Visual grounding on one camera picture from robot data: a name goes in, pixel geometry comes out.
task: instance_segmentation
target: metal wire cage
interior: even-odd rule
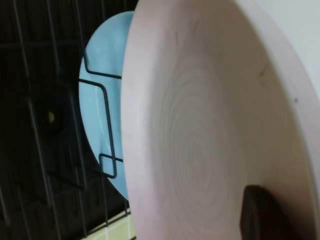
[[[108,90],[79,79],[86,43],[133,1],[3,0],[0,3],[0,239],[81,239],[130,214],[117,176]],[[81,123],[79,82],[102,89],[111,155],[97,164]],[[103,159],[113,175],[102,172]],[[117,213],[124,215],[109,221]]]

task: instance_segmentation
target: wire rack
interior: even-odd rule
[[[12,24],[15,24],[14,29],[16,29],[16,35],[18,36],[18,41],[14,42],[0,42],[0,53],[1,52],[7,52],[8,54],[11,54],[11,52],[16,52],[17,56],[19,56],[19,62],[20,64],[16,64],[15,66],[20,66],[20,70],[23,69],[23,71],[20,71],[19,77],[22,78],[22,80],[19,82],[19,85],[22,87],[19,87],[19,95],[22,96],[19,102],[21,103],[21,106],[25,107],[26,109],[26,115],[28,116],[28,120],[25,120],[25,124],[29,126],[29,135],[26,134],[27,142],[29,142],[29,145],[26,146],[26,148],[34,149],[34,154],[30,154],[31,160],[31,167],[34,169],[37,169],[37,171],[31,171],[32,174],[38,175],[38,178],[36,178],[36,185],[40,187],[33,187],[32,184],[28,184],[28,181],[24,181],[17,175],[21,171],[17,170],[17,166],[13,166],[12,163],[3,165],[5,167],[2,167],[4,177],[2,181],[0,181],[0,226],[4,226],[3,232],[5,232],[5,236],[7,239],[40,239],[39,237],[34,237],[34,230],[31,229],[31,221],[30,218],[34,218],[36,215],[35,208],[44,208],[50,211],[52,214],[53,222],[50,223],[50,225],[54,228],[55,234],[53,234],[51,237],[48,237],[48,239],[81,239],[83,237],[88,236],[89,232],[89,226],[88,226],[88,219],[86,219],[86,216],[88,216],[88,211],[86,213],[86,194],[91,191],[92,185],[96,184],[99,187],[99,192],[101,194],[102,203],[103,203],[103,222],[105,225],[102,226],[102,228],[107,227],[109,224],[112,224],[116,221],[118,221],[121,218],[126,217],[130,214],[128,208],[129,203],[126,199],[121,198],[121,201],[124,205],[124,211],[125,214],[113,221],[109,221],[110,211],[108,209],[108,204],[110,204],[110,200],[108,198],[107,193],[107,186],[111,186],[108,178],[116,178],[117,177],[117,168],[116,168],[116,161],[123,162],[122,159],[116,157],[115,155],[115,147],[114,147],[114,141],[113,141],[113,133],[112,133],[112,123],[110,118],[110,110],[109,110],[109,103],[108,103],[108,91],[107,89],[99,83],[88,81],[85,79],[78,79],[76,78],[76,74],[79,73],[79,60],[83,57],[84,59],[84,65],[85,69],[88,73],[94,74],[94,75],[101,75],[105,76],[107,78],[114,78],[114,79],[121,79],[121,76],[118,75],[112,75],[108,73],[102,73],[102,72],[95,72],[88,68],[88,59],[86,55],[86,43],[88,42],[87,35],[84,34],[84,15],[85,15],[85,7],[84,7],[84,0],[69,0],[66,1],[69,6],[70,14],[72,13],[72,20],[74,24],[74,29],[76,32],[76,38],[75,39],[59,39],[59,36],[57,36],[57,19],[59,17],[56,17],[57,14],[57,8],[55,8],[55,11],[53,9],[53,5],[56,6],[58,1],[54,0],[42,0],[41,3],[43,6],[45,6],[45,15],[47,17],[47,23],[48,23],[48,31],[50,40],[35,40],[35,41],[29,41],[26,40],[26,30],[24,29],[25,22],[22,21],[22,18],[27,19],[25,14],[22,14],[24,12],[24,6],[26,6],[25,1],[21,0],[8,0],[6,1],[6,4],[9,5],[9,9],[11,9],[11,13],[9,13],[10,18],[12,18]],[[130,1],[123,1],[121,2],[122,8],[118,7],[114,12],[107,12],[106,9],[111,9],[106,6],[107,2],[104,0],[100,1],[93,1],[97,4],[97,12],[99,11],[99,16],[101,16],[101,21],[104,22],[108,17],[114,15],[117,12],[123,12],[126,10],[133,10],[133,8],[136,5],[136,2],[130,2]],[[66,71],[66,61],[64,61],[64,55],[62,54],[62,51],[60,48],[71,48],[77,49],[78,51],[78,61],[77,61],[77,71],[75,71],[75,74],[69,74],[68,71]],[[54,71],[51,73],[48,73],[48,75],[51,76],[53,79],[52,81],[46,82],[44,85],[45,87],[41,87],[42,85],[39,82],[38,78],[34,75],[37,75],[37,71],[39,70],[40,66],[38,67],[36,62],[33,61],[34,53],[30,49],[37,48],[39,51],[42,51],[42,49],[50,49],[52,56],[52,62],[51,66],[54,68]],[[96,86],[100,89],[102,89],[103,95],[104,95],[104,102],[105,102],[105,110],[106,110],[106,116],[107,116],[107,126],[109,131],[109,142],[111,147],[111,155],[107,155],[104,153],[99,154],[99,165],[94,164],[95,160],[93,160],[94,157],[92,157],[92,153],[90,155],[91,164],[88,164],[88,154],[85,154],[85,152],[88,152],[88,142],[86,142],[86,139],[83,140],[84,130],[83,126],[81,124],[81,120],[79,118],[79,103],[77,101],[77,91],[75,89],[78,88],[79,82]],[[56,140],[56,142],[53,140],[55,144],[51,144],[51,138],[46,137],[47,130],[49,132],[54,132],[55,136],[57,135],[56,132],[60,131],[61,126],[50,126],[47,127],[43,126],[46,124],[43,124],[43,114],[41,115],[39,113],[39,102],[43,99],[43,95],[52,95],[54,98],[58,97],[62,99],[63,105],[66,106],[67,109],[67,126],[68,126],[68,135],[71,135],[70,137],[72,140],[66,141],[67,143],[63,144],[63,153],[62,155],[64,157],[57,159],[54,159],[54,157],[50,156],[51,153],[54,152],[52,150],[52,146],[54,146],[57,141],[60,141],[61,138],[66,136],[65,134],[62,134],[62,137],[60,136],[59,140]],[[58,152],[60,149],[61,144],[56,144],[59,147],[57,148]],[[113,163],[113,174],[107,174],[102,171],[102,166],[104,163],[104,159],[111,159]],[[53,163],[59,162],[61,164],[66,164],[65,162],[68,162],[68,170],[58,170],[57,168],[51,167]],[[70,192],[73,192],[73,194],[76,195],[74,205],[76,205],[76,212],[77,212],[77,219],[80,222],[81,231],[78,232],[75,235],[72,235],[69,231],[68,227],[65,227],[65,222],[63,222],[63,217],[61,217],[61,207],[57,208],[57,201],[59,198],[69,198]],[[12,202],[17,202],[17,206],[12,207],[14,205]],[[18,226],[18,228],[22,228],[22,233],[20,233],[18,236],[15,234],[15,228],[14,226]]]

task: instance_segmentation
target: black metal wire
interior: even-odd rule
[[[59,55],[58,55],[58,48],[57,48],[57,41],[56,41],[56,35],[55,35],[55,28],[54,28],[54,21],[52,17],[52,12],[51,12],[51,4],[50,0],[46,0],[46,6],[47,6],[47,11],[48,11],[48,18],[49,18],[49,25],[50,25],[50,33],[51,33],[51,39],[52,39],[52,44],[53,44],[53,56],[54,56],[54,63],[55,63],[55,73],[57,80],[59,79],[59,75],[61,73],[61,68],[60,68],[60,60],[59,60]]]
[[[73,96],[71,91],[69,92],[69,98],[70,98],[70,105],[71,105],[71,110],[72,110],[72,117],[73,117],[75,136],[76,136],[76,144],[77,144],[78,152],[79,152],[79,159],[80,159],[80,165],[81,165],[81,171],[82,171],[83,185],[84,185],[84,190],[87,191],[88,190],[88,184],[87,184],[86,169],[85,169],[85,163],[84,163],[84,151],[83,151],[83,148],[82,148],[82,145],[81,145],[81,140],[80,140],[80,131],[79,131],[79,125],[78,125],[77,116],[76,116],[74,96]]]
[[[103,72],[91,71],[88,68],[88,57],[87,57],[87,53],[86,53],[84,34],[83,34],[83,30],[82,30],[79,0],[75,0],[75,10],[76,10],[76,16],[77,16],[76,20],[77,20],[77,23],[78,23],[77,25],[78,25],[78,31],[79,31],[79,37],[80,37],[80,42],[81,42],[81,49],[82,49],[82,54],[83,54],[83,61],[84,61],[85,70],[89,74],[105,76],[105,77],[114,78],[114,79],[121,79],[122,78],[121,76],[114,75],[114,74],[103,73]]]
[[[101,0],[101,11],[102,11],[102,21],[104,22],[106,18],[106,6],[105,6],[105,0]]]
[[[0,204],[1,204],[1,208],[2,208],[4,224],[6,227],[9,227],[10,226],[9,211],[8,211],[6,203],[5,203],[5,198],[4,198],[4,195],[2,192],[1,185],[0,185]]]
[[[54,194],[53,194],[52,185],[51,185],[51,180],[50,180],[49,176],[48,176],[48,184],[49,184],[50,196],[51,196],[51,199],[52,199],[52,208],[51,209],[52,209],[53,218],[54,218],[54,225],[55,225],[56,235],[57,235],[58,240],[62,240],[61,231],[60,231],[60,225],[59,225],[59,218],[58,218],[57,209],[56,209],[56,203],[55,203]]]
[[[23,202],[23,199],[22,199],[22,194],[21,194],[20,187],[17,187],[17,193],[18,193],[19,205],[20,205],[21,212],[22,212],[22,218],[23,218],[25,233],[26,233],[27,239],[31,240],[31,234],[30,234],[28,218],[27,218],[24,202]]]
[[[47,169],[46,169],[46,165],[45,165],[45,161],[44,161],[44,157],[43,157],[43,150],[42,150],[40,136],[39,136],[39,128],[38,128],[38,122],[36,119],[36,113],[35,113],[34,105],[33,105],[31,98],[28,99],[28,107],[29,107],[29,113],[30,113],[30,117],[31,117],[31,124],[32,124],[32,128],[33,128],[36,148],[37,148],[37,152],[38,152],[38,159],[39,159],[39,163],[40,163],[42,181],[43,181],[43,185],[44,185],[46,204],[48,206],[50,206],[51,205],[51,196],[50,196],[49,187],[48,187]]]
[[[17,25],[17,28],[18,28],[18,34],[19,34],[19,40],[20,40],[20,47],[21,47],[21,51],[22,51],[22,58],[23,58],[25,75],[26,75],[26,77],[28,79],[28,82],[30,82],[29,81],[30,71],[29,71],[29,66],[28,66],[28,62],[27,62],[25,42],[24,42],[24,38],[22,36],[22,31],[21,31],[21,25],[20,25],[20,19],[19,19],[17,1],[16,0],[13,0],[13,9],[14,9],[16,25]]]
[[[78,40],[74,39],[66,39],[66,40],[57,40],[56,45],[58,47],[61,46],[72,46],[72,45],[80,45],[81,43]],[[51,47],[53,46],[52,41],[25,41],[23,43],[25,47],[32,48],[42,48],[42,47]],[[21,44],[19,42],[9,42],[9,43],[0,43],[0,50],[8,50],[8,49],[19,49],[21,48]]]
[[[78,169],[76,167],[74,168],[74,172],[75,172],[76,183],[79,184]],[[77,196],[78,196],[78,203],[79,203],[80,214],[81,214],[81,224],[82,224],[83,235],[86,238],[88,236],[88,231],[86,226],[85,210],[84,210],[84,204],[83,204],[83,193],[80,189],[78,189],[77,191]]]

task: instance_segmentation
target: blue plastic dish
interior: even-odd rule
[[[87,66],[90,71],[122,75],[125,48],[132,18],[133,11],[120,13],[106,20],[94,32],[85,50]],[[79,78],[102,84],[107,90],[115,156],[123,159],[120,116],[121,80],[88,73],[84,59],[81,62]],[[111,155],[103,91],[97,86],[80,82],[79,101],[84,130],[92,152],[99,162],[99,154]],[[113,175],[112,160],[103,157],[102,161],[103,171]],[[123,162],[116,161],[116,169],[116,178],[109,178],[109,180],[128,199]]]

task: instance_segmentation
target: blue bowl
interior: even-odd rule
[[[94,32],[85,50],[87,66],[90,71],[122,75],[126,43],[133,13],[133,11],[128,11],[115,15],[106,20]],[[107,90],[115,156],[123,159],[120,117],[121,80],[88,73],[84,59],[81,62],[79,78],[102,84]],[[99,162],[99,154],[111,155],[103,91],[97,86],[80,82],[79,101],[84,130],[92,152]],[[112,160],[103,157],[102,161],[103,171],[113,175]],[[116,168],[116,178],[109,178],[109,180],[128,199],[123,162],[116,161]]]

